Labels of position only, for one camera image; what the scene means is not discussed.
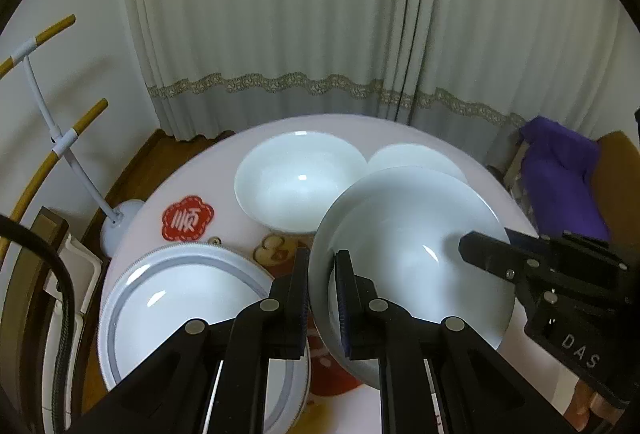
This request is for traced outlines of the dark wooden chair frame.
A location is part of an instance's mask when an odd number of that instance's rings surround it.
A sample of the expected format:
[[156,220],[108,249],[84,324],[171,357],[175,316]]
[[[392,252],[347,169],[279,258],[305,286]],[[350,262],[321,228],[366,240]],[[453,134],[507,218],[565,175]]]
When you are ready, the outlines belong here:
[[46,290],[52,276],[52,267],[23,247],[2,301],[1,393],[17,432],[65,431],[74,299]]

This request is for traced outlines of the purple cloth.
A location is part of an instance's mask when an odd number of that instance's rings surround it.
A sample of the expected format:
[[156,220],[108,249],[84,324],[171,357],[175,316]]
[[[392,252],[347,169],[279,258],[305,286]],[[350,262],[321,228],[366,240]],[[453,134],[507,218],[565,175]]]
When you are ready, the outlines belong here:
[[538,232],[608,240],[610,232],[591,190],[599,145],[543,116],[528,121],[520,133],[528,145],[521,166],[523,185]]

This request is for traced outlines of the white bowl grey band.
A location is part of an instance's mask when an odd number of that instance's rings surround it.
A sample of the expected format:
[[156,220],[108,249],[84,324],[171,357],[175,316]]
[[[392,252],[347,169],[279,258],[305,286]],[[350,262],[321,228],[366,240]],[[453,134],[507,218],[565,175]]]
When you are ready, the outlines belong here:
[[504,280],[465,263],[459,241],[479,232],[508,235],[488,203],[456,177],[420,167],[368,174],[326,211],[312,242],[309,300],[319,336],[331,356],[360,382],[378,386],[374,360],[344,355],[332,257],[346,250],[356,275],[412,316],[440,323],[466,321],[491,347],[500,346],[514,307]]
[[234,194],[245,214],[261,225],[308,235],[366,171],[366,158],[344,139],[316,131],[288,132],[245,155],[235,172]]

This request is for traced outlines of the small white bowl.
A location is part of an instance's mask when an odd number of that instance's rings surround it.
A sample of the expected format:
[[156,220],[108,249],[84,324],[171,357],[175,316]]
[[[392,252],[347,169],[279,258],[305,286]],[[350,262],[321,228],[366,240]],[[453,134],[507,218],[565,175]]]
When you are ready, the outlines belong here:
[[433,148],[413,143],[387,145],[377,150],[368,161],[368,173],[398,167],[421,167],[445,173],[463,183],[468,179],[447,156]]

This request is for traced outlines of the white and wood coat rack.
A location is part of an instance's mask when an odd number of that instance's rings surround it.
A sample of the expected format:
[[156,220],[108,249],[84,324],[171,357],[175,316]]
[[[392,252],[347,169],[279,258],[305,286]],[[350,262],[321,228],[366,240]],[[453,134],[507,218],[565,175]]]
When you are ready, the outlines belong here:
[[82,168],[82,165],[72,150],[72,146],[78,141],[80,135],[107,109],[107,100],[101,98],[74,125],[63,132],[55,122],[46,100],[43,97],[34,69],[32,68],[32,62],[30,61],[30,55],[32,55],[35,50],[59,35],[63,30],[72,27],[75,23],[75,15],[64,17],[59,22],[41,31],[40,34],[23,42],[9,57],[6,57],[6,60],[1,64],[1,77],[5,77],[19,64],[23,65],[28,85],[32,91],[32,95],[34,95],[39,113],[46,123],[52,141],[49,154],[47,154],[47,157],[44,158],[36,173],[27,183],[20,198],[17,199],[17,203],[10,214],[10,219],[16,223],[21,223],[22,218],[34,200],[35,195],[40,190],[43,182],[58,164],[58,161],[64,159],[70,167],[70,170],[77,176],[81,185],[85,187],[90,197],[105,214],[105,220],[100,229],[100,248],[107,258],[111,259],[122,243],[122,239],[126,235],[126,232],[128,232],[132,221],[142,208],[143,201],[140,199],[129,199],[116,207],[112,207],[96,188],[93,181],[91,181],[88,173]]

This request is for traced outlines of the cream pleated curtain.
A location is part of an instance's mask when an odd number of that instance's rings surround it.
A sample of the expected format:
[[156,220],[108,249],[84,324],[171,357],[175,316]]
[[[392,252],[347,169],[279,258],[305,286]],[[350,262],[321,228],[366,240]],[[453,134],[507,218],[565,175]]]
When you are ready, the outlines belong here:
[[124,1],[177,139],[356,113],[497,163],[538,116],[636,132],[639,31],[620,0]]

